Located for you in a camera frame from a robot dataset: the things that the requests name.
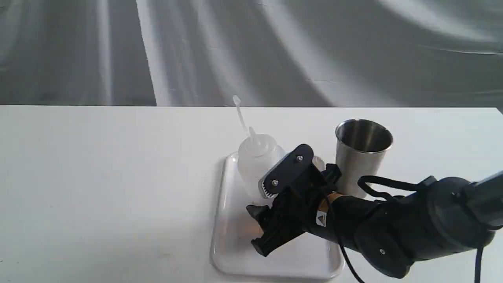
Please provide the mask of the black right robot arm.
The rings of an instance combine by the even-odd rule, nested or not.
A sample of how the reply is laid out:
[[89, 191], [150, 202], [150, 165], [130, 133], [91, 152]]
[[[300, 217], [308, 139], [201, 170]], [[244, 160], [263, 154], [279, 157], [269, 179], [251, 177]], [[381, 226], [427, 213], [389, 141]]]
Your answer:
[[429, 176], [417, 184], [379, 176], [362, 176], [358, 185], [374, 200], [343, 195], [336, 164], [323, 171], [314, 165], [313, 149], [298, 145], [259, 181], [271, 206], [248, 205], [263, 230], [251, 241], [266, 257], [310, 233], [360, 253], [372, 267], [404, 278], [410, 267], [476, 250], [474, 282], [481, 278], [484, 248], [502, 229], [502, 172], [479, 182], [459, 177]]

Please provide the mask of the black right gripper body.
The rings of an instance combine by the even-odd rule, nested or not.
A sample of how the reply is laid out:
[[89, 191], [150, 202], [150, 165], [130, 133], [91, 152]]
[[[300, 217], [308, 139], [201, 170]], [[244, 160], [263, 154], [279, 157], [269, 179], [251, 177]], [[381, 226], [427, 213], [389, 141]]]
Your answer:
[[335, 183], [340, 177], [341, 171], [335, 164], [327, 164], [323, 171], [315, 166], [306, 176], [298, 179], [293, 187], [279, 193], [272, 208], [287, 210], [306, 233], [326, 240], [341, 240], [334, 219], [335, 209], [327, 200], [336, 191]]

